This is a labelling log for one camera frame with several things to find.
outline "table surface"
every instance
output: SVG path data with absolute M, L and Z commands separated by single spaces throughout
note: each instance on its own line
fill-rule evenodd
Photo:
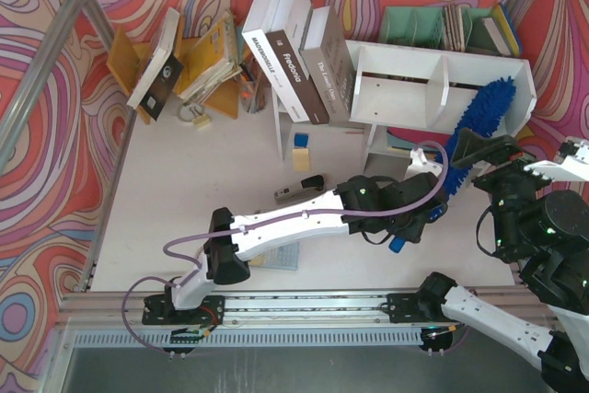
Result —
M 170 279 L 183 274 L 191 265 L 167 257 L 162 247 L 171 239 L 206 232 L 214 209 L 226 206 L 233 214 L 273 210 L 274 191 L 300 179 L 323 174 L 330 189 L 363 173 L 361 134 L 294 124 L 281 161 L 271 105 L 253 115 L 240 110 L 235 121 L 211 112 L 213 122 L 199 131 L 175 117 L 178 105 L 171 100 L 149 126 L 135 123 L 92 291 L 125 291 L 147 275 Z M 295 132 L 309 134 L 311 173 L 293 172 L 290 148 Z M 372 173 L 369 167 L 365 175 L 380 175 L 387 168 L 402 177 L 404 160 L 378 160 L 387 163 L 374 165 L 378 170 Z M 475 225 L 488 205 L 484 192 L 462 190 L 446 215 L 426 226 L 422 242 L 408 243 L 399 254 L 386 245 L 368 244 L 360 235 L 301 241 L 297 271 L 252 268 L 247 281 L 226 290 L 411 288 L 432 271 L 468 286 L 513 285 L 509 266 L 476 247 Z M 492 248 L 490 217 L 480 238 Z M 175 250 L 194 255 L 201 245 L 186 243 Z M 139 290 L 158 291 L 161 284 L 144 283 Z

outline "red wire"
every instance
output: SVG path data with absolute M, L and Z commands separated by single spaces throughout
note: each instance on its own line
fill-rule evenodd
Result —
M 209 307 L 205 307 L 205 306 L 200 306 L 199 307 L 200 310 L 204 310 L 205 312 L 207 312 L 209 315 L 211 315 L 211 317 L 213 318 L 213 322 L 214 325 L 216 326 L 219 321 L 217 320 L 217 316 L 215 313 L 213 313 L 213 311 L 209 308 Z

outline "green dish rack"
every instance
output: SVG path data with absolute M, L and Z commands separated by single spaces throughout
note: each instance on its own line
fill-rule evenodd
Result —
M 464 42 L 468 44 L 472 24 L 490 17 L 490 8 L 462 8 Z M 443 49 L 444 8 L 442 6 L 387 6 L 378 34 L 380 43 Z

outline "blue fuzzy brush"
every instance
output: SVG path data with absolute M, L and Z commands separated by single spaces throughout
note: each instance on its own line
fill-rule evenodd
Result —
M 472 99 L 467 110 L 462 114 L 454 133 L 445 144 L 448 159 L 452 158 L 456 150 L 458 133 L 462 128 L 469 128 L 478 135 L 490 138 L 499 128 L 501 118 L 507 113 L 512 101 L 514 101 L 514 96 L 515 86 L 511 77 L 507 80 L 495 80 L 479 89 L 477 96 Z M 442 163 L 442 156 L 438 154 L 435 161 Z M 458 192 L 471 169 L 472 167 L 456 169 L 450 166 L 444 182 L 448 198 Z

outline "gray floor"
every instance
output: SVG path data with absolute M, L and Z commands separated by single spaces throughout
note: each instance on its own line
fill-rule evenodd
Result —
M 417 347 L 202 349 L 170 362 L 145 350 L 76 350 L 66 392 L 546 392 L 540 373 L 472 330 L 444 358 Z

